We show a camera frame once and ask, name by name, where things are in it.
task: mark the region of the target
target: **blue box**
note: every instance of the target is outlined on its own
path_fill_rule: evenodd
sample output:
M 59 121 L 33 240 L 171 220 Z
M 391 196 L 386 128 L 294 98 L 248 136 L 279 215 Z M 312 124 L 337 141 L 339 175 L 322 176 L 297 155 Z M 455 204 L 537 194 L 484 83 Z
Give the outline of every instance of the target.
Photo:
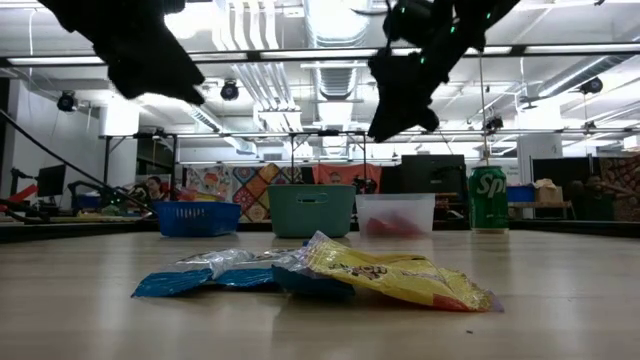
M 171 237 L 210 237 L 236 231 L 240 205 L 221 202 L 156 202 L 160 232 Z
M 316 231 L 343 237 L 351 228 L 356 188 L 351 185 L 271 185 L 273 232 L 282 238 L 310 238 Z
M 536 190 L 533 186 L 507 186 L 507 202 L 535 202 Z

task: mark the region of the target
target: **clear plastic container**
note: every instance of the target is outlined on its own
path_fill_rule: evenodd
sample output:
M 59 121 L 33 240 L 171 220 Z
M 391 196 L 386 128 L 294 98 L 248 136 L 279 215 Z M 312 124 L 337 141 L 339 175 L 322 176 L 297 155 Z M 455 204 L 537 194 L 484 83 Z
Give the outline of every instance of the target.
M 366 237 L 415 238 L 433 230 L 435 194 L 357 195 L 358 225 Z

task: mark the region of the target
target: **ceiling camera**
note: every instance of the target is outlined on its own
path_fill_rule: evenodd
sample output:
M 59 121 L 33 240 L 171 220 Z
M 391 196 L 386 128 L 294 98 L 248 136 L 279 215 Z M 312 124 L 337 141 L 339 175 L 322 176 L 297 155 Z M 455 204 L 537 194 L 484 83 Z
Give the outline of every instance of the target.
M 233 101 L 238 98 L 240 92 L 238 91 L 238 86 L 236 86 L 235 80 L 225 80 L 224 86 L 222 90 L 220 90 L 220 96 L 225 101 Z
M 78 110 L 78 99 L 74 91 L 63 91 L 58 99 L 58 110 L 64 112 L 75 112 Z
M 595 77 L 589 81 L 587 81 L 586 83 L 580 85 L 580 87 L 578 88 L 578 90 L 583 93 L 583 94 L 597 94 L 599 92 L 602 91 L 602 80 L 600 80 L 599 78 Z

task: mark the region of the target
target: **soda can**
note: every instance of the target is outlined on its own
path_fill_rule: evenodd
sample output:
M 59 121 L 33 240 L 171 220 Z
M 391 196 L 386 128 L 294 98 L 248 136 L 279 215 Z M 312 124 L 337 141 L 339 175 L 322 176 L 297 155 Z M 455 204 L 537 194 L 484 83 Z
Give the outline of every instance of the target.
M 469 178 L 469 203 L 472 229 L 509 228 L 507 176 L 500 166 L 473 168 Z

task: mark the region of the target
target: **wooden table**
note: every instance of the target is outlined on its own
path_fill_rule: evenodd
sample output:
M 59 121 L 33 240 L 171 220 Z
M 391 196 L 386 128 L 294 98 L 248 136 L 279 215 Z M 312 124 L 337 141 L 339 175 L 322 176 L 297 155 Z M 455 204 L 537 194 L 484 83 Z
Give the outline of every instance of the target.
M 505 313 L 430 311 L 360 292 L 351 303 L 279 293 L 131 299 L 138 281 L 198 252 L 300 245 L 272 234 L 157 233 L 0 245 L 0 358 L 638 359 L 640 242 L 513 231 L 342 240 L 415 252 L 492 289 Z
M 571 209 L 573 211 L 573 207 L 571 205 L 571 201 L 563 201 L 563 202 L 514 202 L 509 203 L 509 207 L 516 211 L 516 219 L 522 219 L 522 210 L 523 209 L 562 209 L 563 219 L 567 220 L 567 209 Z

